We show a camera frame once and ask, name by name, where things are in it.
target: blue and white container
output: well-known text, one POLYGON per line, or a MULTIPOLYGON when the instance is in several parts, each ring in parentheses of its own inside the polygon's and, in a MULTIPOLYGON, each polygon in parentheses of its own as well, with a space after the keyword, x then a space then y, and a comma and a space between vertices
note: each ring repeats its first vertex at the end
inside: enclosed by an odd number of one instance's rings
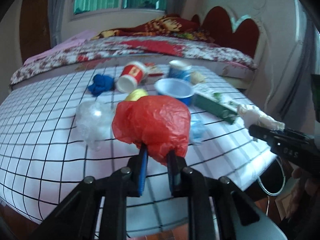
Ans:
POLYGON ((195 93, 189 82, 177 78, 160 79, 155 83, 155 89, 158 95, 173 97, 187 106, 191 105, 195 93))
POLYGON ((190 82, 191 65, 189 63, 182 60, 172 60, 169 64, 168 78, 177 78, 190 82))

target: green and white box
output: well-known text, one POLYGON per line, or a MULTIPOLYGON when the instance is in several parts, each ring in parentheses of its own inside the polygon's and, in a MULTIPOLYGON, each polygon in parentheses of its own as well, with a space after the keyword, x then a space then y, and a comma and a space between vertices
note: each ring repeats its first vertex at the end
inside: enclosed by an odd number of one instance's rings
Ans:
POLYGON ((229 96, 216 92, 207 84, 197 84, 193 88, 195 106, 214 114, 229 124, 234 123, 238 116, 236 109, 238 104, 233 102, 229 96))

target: red cup label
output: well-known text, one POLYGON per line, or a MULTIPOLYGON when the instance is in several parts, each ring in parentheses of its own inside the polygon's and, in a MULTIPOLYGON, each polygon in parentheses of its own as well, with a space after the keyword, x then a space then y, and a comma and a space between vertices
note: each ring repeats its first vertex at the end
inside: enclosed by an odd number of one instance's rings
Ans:
POLYGON ((138 68, 136 65, 128 65, 122 71, 121 76, 129 75, 136 79, 137 83, 139 84, 141 79, 143 78, 143 71, 138 68))

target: red and white paper cup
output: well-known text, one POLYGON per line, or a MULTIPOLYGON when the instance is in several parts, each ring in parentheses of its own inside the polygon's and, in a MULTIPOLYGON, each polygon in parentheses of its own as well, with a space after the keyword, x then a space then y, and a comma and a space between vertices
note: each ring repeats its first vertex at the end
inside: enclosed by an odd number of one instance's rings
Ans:
POLYGON ((124 67, 116 88, 122 93, 131 93, 137 89, 137 86, 146 74, 147 68, 143 63, 132 61, 124 67))

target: red plastic bag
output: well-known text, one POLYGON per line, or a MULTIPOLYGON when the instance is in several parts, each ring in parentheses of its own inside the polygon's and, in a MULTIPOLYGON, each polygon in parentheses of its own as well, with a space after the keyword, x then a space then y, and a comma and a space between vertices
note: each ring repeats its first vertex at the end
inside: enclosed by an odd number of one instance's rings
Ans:
POLYGON ((145 96, 118 104, 112 130, 119 141, 138 148, 145 143, 149 156, 165 165, 170 150, 186 156, 190 118, 188 107, 175 98, 145 96))

